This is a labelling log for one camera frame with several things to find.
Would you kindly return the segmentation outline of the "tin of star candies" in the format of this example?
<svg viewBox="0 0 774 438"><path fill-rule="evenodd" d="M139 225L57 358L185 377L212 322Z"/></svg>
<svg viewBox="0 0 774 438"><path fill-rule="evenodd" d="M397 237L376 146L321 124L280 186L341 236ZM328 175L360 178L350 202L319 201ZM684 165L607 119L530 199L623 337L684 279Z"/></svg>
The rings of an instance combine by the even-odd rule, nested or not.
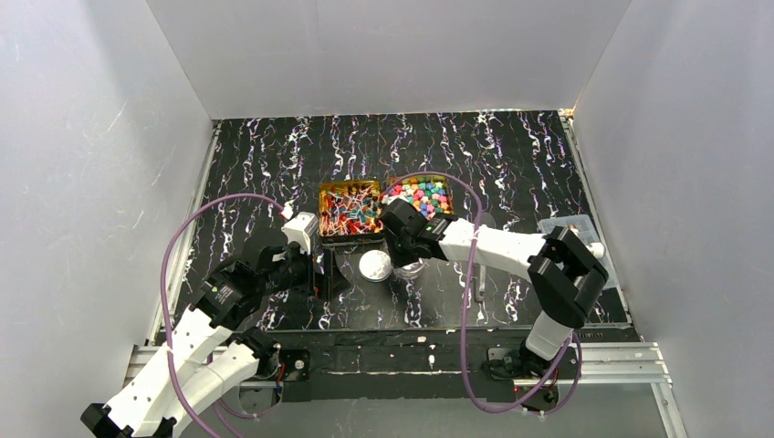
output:
<svg viewBox="0 0 774 438"><path fill-rule="evenodd" d="M452 214L454 207L448 180L439 174L393 178L384 190L388 198L398 197L410 203L425 218Z"/></svg>

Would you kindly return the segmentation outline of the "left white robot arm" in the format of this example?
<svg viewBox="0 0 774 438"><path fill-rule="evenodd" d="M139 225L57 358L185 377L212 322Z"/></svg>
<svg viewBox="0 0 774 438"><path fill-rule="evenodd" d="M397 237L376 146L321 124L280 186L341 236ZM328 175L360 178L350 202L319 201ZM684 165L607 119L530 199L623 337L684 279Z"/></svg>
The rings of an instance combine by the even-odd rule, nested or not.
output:
<svg viewBox="0 0 774 438"><path fill-rule="evenodd" d="M143 368L109 401L90 404L81 422L96 437L179 436L239 383L289 370L278 340L259 328L239 330L264 297L329 297L349 285L330 249L308 254L292 243L226 259Z"/></svg>

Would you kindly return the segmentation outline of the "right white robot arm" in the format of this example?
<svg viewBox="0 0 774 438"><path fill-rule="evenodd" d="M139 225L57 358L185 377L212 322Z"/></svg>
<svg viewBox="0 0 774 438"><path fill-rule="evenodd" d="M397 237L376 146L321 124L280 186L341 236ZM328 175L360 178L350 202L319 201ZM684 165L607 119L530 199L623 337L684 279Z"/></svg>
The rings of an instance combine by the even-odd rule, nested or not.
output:
<svg viewBox="0 0 774 438"><path fill-rule="evenodd" d="M384 205L379 219L396 267L439 259L527 279L541 312L525 349L542 360L553 360L572 331L585 325L609 279L601 262L603 245L585 245L568 227L556 226L547 234L513 233L453 214L426 218L403 199Z"/></svg>

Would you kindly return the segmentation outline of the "clear round jar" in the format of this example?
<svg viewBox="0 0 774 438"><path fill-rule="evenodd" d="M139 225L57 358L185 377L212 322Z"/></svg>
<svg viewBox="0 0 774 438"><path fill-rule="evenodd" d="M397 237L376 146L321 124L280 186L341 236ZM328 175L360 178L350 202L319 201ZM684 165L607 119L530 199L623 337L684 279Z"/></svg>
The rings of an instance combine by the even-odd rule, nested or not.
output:
<svg viewBox="0 0 774 438"><path fill-rule="evenodd" d="M402 279L411 280L417 278L426 268L426 262L423 259L419 259L411 264L395 267L393 273Z"/></svg>

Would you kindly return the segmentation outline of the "tin of lollipops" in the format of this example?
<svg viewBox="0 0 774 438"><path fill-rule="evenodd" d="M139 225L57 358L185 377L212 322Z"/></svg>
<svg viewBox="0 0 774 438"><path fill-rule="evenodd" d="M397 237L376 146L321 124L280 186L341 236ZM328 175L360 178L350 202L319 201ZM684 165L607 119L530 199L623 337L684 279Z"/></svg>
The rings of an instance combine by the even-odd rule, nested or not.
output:
<svg viewBox="0 0 774 438"><path fill-rule="evenodd" d="M358 245L383 239L377 180L323 182L319 186L319 237L324 245Z"/></svg>

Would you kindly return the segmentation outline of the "clear plastic scoop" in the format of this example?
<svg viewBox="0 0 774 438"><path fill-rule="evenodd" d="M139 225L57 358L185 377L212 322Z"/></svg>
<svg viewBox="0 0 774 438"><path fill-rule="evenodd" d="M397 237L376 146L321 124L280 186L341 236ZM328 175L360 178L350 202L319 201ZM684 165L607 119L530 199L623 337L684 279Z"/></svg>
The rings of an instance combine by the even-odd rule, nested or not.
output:
<svg viewBox="0 0 774 438"><path fill-rule="evenodd" d="M496 229L497 223L494 218L494 216L488 212L481 213L482 222L481 225ZM476 286L474 289L474 300L476 303L483 304L485 301L485 293L486 293L486 269L487 266L484 265L477 265L476 266L477 272L476 272Z"/></svg>

